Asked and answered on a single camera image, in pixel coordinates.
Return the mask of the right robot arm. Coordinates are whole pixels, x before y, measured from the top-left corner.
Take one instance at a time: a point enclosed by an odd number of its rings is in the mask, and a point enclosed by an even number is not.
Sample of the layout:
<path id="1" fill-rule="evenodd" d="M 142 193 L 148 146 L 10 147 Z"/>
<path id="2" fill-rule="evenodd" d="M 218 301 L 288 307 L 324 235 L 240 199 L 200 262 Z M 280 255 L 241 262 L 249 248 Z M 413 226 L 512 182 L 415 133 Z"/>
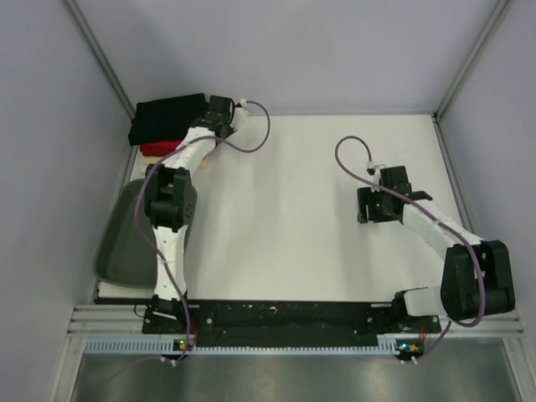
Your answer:
<path id="1" fill-rule="evenodd" d="M 443 261 L 437 286 L 398 291 L 391 322 L 403 332 L 422 317 L 448 317 L 465 325 L 511 312 L 515 293 L 507 246 L 484 240 L 441 212 L 433 198 L 413 190 L 405 167 L 369 162 L 371 180 L 357 191 L 358 222 L 399 222 L 412 229 Z"/>

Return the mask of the black t shirt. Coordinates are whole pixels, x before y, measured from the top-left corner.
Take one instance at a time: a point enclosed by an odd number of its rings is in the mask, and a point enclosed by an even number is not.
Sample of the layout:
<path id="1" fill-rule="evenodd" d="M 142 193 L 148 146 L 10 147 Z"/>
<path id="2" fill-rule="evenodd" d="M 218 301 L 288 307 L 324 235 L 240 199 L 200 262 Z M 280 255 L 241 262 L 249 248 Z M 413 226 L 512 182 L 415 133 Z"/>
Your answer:
<path id="1" fill-rule="evenodd" d="M 207 108 L 203 93 L 139 102 L 131 120 L 131 146 L 183 140 L 191 124 Z"/>

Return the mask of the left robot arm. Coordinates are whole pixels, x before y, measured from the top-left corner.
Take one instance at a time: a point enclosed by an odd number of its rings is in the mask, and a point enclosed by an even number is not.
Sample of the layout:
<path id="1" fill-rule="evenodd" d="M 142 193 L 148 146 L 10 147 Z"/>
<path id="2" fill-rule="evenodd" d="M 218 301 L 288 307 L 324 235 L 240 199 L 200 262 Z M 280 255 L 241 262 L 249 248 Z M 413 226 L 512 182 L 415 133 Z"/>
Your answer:
<path id="1" fill-rule="evenodd" d="M 156 305 L 163 306 L 161 322 L 172 332 L 181 332 L 190 320 L 188 309 L 177 303 L 187 291 L 184 254 L 197 203 L 192 175 L 216 147 L 217 140 L 234 132 L 234 117 L 235 103 L 212 95 L 208 109 L 193 121 L 177 149 L 164 157 L 156 169 L 147 171 L 144 211 L 158 249 L 153 298 Z"/>

